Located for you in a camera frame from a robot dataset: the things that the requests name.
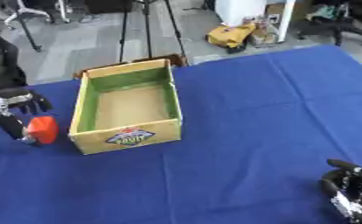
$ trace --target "yellow bag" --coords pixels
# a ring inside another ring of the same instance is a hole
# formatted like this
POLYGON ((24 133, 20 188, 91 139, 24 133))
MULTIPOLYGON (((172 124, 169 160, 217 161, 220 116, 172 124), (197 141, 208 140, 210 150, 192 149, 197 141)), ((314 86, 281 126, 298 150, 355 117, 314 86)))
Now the yellow bag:
POLYGON ((256 29, 255 23, 238 27, 220 25, 207 35, 207 40, 213 45, 234 48, 242 44, 244 39, 256 29))

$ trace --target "open box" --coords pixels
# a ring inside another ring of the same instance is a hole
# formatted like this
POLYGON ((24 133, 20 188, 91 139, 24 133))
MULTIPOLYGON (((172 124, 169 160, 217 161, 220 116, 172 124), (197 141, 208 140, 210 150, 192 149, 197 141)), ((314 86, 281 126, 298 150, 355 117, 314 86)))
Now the open box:
POLYGON ((181 138, 182 115, 166 59, 86 70, 69 136, 84 154, 181 138))

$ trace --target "blue tablecloth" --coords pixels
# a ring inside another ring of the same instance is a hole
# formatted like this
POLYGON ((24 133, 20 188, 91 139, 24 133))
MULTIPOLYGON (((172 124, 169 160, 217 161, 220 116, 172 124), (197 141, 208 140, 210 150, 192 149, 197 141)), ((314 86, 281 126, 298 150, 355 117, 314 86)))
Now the blue tablecloth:
POLYGON ((32 88, 57 143, 0 130, 0 224, 338 224, 317 180, 362 165, 362 66, 335 46, 174 71, 183 139, 83 156, 68 140, 79 82, 32 88))

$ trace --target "orange object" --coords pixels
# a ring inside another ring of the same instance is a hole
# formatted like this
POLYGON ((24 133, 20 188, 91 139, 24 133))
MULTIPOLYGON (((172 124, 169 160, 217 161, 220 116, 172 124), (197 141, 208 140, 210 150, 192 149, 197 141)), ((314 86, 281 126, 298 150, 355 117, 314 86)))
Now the orange object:
POLYGON ((39 116, 31 119, 27 133, 42 144, 51 144, 59 134, 59 125, 52 116, 39 116))

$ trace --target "printed logo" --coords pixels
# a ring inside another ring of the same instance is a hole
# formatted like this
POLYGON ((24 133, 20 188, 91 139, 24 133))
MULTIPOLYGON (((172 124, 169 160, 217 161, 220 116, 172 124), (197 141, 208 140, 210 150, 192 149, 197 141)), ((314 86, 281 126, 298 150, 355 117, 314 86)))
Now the printed logo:
POLYGON ((135 146, 154 135, 154 133, 142 129, 124 129, 122 133, 110 137, 106 142, 109 144, 135 146))

